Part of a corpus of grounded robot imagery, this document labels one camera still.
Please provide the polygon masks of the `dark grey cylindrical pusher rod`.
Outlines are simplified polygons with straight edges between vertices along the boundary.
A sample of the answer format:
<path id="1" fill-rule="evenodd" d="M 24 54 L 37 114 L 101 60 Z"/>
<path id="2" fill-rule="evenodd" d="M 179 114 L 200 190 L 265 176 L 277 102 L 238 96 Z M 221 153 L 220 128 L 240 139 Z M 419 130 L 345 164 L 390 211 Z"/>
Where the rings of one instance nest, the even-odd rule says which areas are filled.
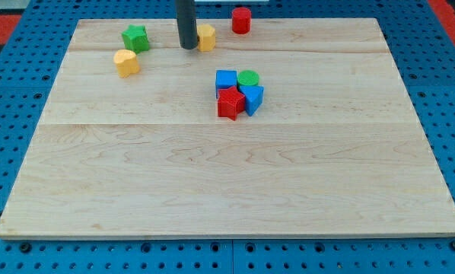
<path id="1" fill-rule="evenodd" d="M 180 46 L 195 49 L 198 46 L 195 1 L 175 0 L 174 4 Z"/>

